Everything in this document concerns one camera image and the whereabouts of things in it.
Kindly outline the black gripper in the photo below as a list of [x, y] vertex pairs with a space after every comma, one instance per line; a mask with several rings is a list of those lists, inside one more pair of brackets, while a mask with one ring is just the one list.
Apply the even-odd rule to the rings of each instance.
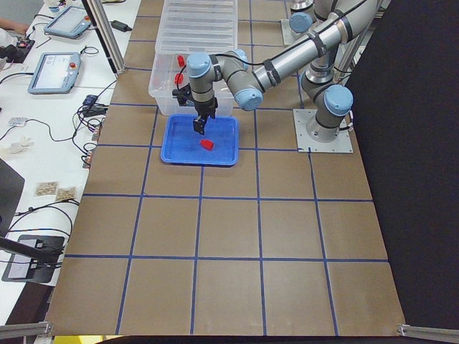
[[204, 135], [206, 119], [208, 117], [215, 119], [216, 110], [218, 108], [217, 98], [212, 98], [205, 102], [200, 102], [200, 101], [195, 100], [194, 107], [195, 107], [195, 110], [197, 111], [197, 115], [199, 118], [193, 119], [193, 129], [198, 134]]

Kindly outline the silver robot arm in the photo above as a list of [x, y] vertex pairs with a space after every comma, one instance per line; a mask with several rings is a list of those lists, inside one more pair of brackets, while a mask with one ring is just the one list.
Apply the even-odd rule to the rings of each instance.
[[312, 85], [329, 83], [333, 79], [339, 45], [361, 34], [378, 8], [377, 1], [316, 1], [316, 25], [251, 72], [240, 49], [224, 54], [191, 53], [186, 68], [197, 111], [194, 131], [204, 134], [208, 118], [215, 116], [214, 82], [224, 80], [239, 107], [246, 111], [256, 109], [263, 100], [263, 93], [300, 69], [305, 70], [305, 77]]
[[244, 51], [203, 54], [197, 65], [189, 64], [189, 84], [198, 113], [194, 130], [204, 133], [214, 118], [217, 100], [213, 84], [224, 80], [242, 110], [252, 111], [263, 95], [283, 79], [303, 70], [301, 84], [317, 104], [314, 123], [321, 130], [338, 132], [352, 106], [349, 89], [333, 83], [338, 46], [360, 34], [374, 16], [375, 1], [294, 1], [288, 20], [294, 43], [249, 71]]

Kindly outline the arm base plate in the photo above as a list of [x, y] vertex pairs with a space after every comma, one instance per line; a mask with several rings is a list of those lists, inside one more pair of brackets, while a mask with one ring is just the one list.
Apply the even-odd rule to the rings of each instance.
[[317, 109], [294, 109], [293, 122], [300, 153], [351, 154], [354, 152], [349, 130], [343, 119], [337, 128], [325, 128], [316, 121]]
[[281, 30], [282, 30], [282, 36], [283, 36], [283, 45], [285, 47], [291, 45], [296, 41], [297, 39], [300, 39], [305, 33], [297, 33], [294, 32], [290, 28], [290, 21], [288, 19], [281, 19], [280, 20], [281, 24]]

